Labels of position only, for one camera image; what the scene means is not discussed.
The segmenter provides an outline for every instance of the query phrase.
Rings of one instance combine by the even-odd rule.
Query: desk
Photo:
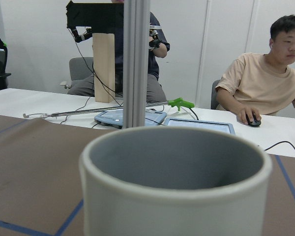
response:
[[[50,93],[41,91],[31,91],[8,88],[0,91],[0,115],[23,118],[23,113],[57,113],[74,111],[84,106],[88,97],[75,96],[60,93]],[[116,102],[110,104],[95,102],[91,98],[83,109],[94,109],[116,106]],[[236,116],[231,112],[193,109],[201,120],[217,122],[227,122],[234,126],[237,136],[249,140],[261,148],[266,149],[280,141],[289,141],[295,146],[295,118],[262,116],[262,124],[258,128],[244,125],[236,120]],[[164,112],[167,117],[194,119],[194,115],[182,108],[180,112],[177,107],[165,106]],[[92,127],[96,124],[94,116],[96,114],[82,114],[70,116],[64,123],[80,127]],[[52,123],[61,123],[65,117],[47,118]],[[97,125],[98,129],[115,129],[110,126]],[[287,143],[279,144],[268,151],[271,154],[295,157],[295,150]]]
[[[22,117],[23,113],[75,110],[86,99],[19,89],[0,91],[0,115],[5,116],[0,116],[0,236],[83,234],[79,154],[89,141],[113,131],[79,127],[91,127],[94,114],[72,116],[68,120],[70,125],[56,124],[61,122],[59,118],[47,122],[40,118]],[[90,100],[86,109],[95,105],[107,107],[107,104]],[[166,106],[165,111],[173,117],[192,118],[185,110],[177,112],[176,108]],[[228,112],[206,109],[195,111],[200,119],[232,122],[237,135],[249,133],[243,137],[246,139],[260,135],[254,134],[256,131],[263,133],[263,127],[253,129],[236,123],[236,117]],[[285,120],[267,116],[263,118],[263,124]],[[283,128],[279,135],[294,142],[292,136],[283,136]],[[295,197],[284,175],[286,171],[295,188],[295,158],[272,156],[272,160],[274,171],[269,183],[263,236],[295,236]]]

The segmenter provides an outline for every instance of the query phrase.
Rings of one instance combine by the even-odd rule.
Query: beige t-shirt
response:
[[[284,74],[273,72],[262,54],[240,55],[223,74],[218,87],[262,115],[272,115],[291,102],[295,106],[295,70],[287,67]],[[225,110],[221,105],[217,109]]]

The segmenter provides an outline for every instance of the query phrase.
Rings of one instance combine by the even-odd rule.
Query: black cable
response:
[[[295,150],[294,145],[291,144],[289,141],[280,141],[280,142],[278,142],[278,143],[272,145],[271,147],[266,148],[265,151],[268,151],[269,149],[271,149],[271,148],[273,148],[274,146],[276,146],[276,145],[278,145],[278,144],[281,144],[281,143],[288,143],[288,144],[290,144],[290,145],[294,148],[294,150]]]
[[[157,102],[159,102],[159,101],[149,101],[148,103],[157,103]]]
[[[152,121],[152,122],[154,122],[154,123],[157,123],[157,124],[160,124],[160,125],[162,124],[162,123],[159,123],[159,122],[157,122],[157,121],[155,121],[155,120],[152,120],[152,119],[149,119],[149,118],[146,118],[146,117],[145,117],[145,119],[150,120],[150,121]]]
[[[88,99],[87,99],[87,101],[85,102],[84,106],[82,106],[82,107],[80,107],[80,108],[78,108],[78,109],[76,109],[76,110],[74,110],[74,111],[78,111],[78,110],[84,108],[84,107],[87,105],[87,103],[88,103],[88,101],[89,101],[90,98],[91,98],[91,97],[88,97]],[[65,116],[65,120],[61,121],[60,124],[65,123],[67,120],[68,120],[68,116]]]
[[[98,124],[99,124],[99,123],[96,123],[95,125],[93,125],[91,129],[93,129],[93,128],[94,128],[95,126],[97,126]]]
[[[71,34],[71,36],[73,37],[73,39],[74,39],[74,35],[72,34],[72,32],[71,32],[69,29],[68,29],[68,31],[69,31],[69,33]],[[85,60],[84,56],[82,55],[82,53],[81,53],[81,51],[80,51],[80,48],[79,48],[77,42],[76,42],[76,41],[74,41],[74,42],[75,42],[75,46],[77,47],[77,49],[78,49],[78,51],[79,51],[81,57],[83,58],[83,60],[84,60],[84,62],[85,62],[86,67],[90,70],[90,72],[91,72],[92,74],[94,74],[94,72],[93,72],[94,70],[91,70],[91,69],[89,68],[89,66],[88,66],[88,64],[87,64],[87,61]]]
[[[197,114],[191,109],[191,108],[189,108],[191,111],[192,111],[192,113],[196,116],[196,118],[197,118],[197,120],[199,120],[199,117],[197,116]]]
[[[98,78],[98,80],[100,81],[100,83],[102,84],[102,86],[103,86],[103,89],[108,93],[108,95],[110,96],[110,97],[112,97],[114,100],[115,100],[115,102],[117,102],[117,100],[114,98],[114,96],[112,96],[108,91],[107,91],[107,89],[106,88],[108,88],[109,90],[111,90],[109,87],[107,87],[103,82],[101,82],[101,80]]]

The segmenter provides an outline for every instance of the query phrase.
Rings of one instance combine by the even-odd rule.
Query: computer mouse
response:
[[[248,115],[246,114],[246,119],[247,119],[247,122],[248,122],[248,125],[251,126],[251,127],[258,127],[261,125],[261,121],[260,120],[257,120],[256,116],[255,115],[252,115],[254,120],[253,121],[250,121],[249,118],[248,118]]]

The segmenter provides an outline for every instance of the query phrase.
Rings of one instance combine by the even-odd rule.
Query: wooden block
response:
[[[115,91],[115,35],[94,33],[92,37],[94,70],[104,84],[102,85],[99,79],[94,76],[95,101],[109,103],[115,97],[115,93],[111,91]]]

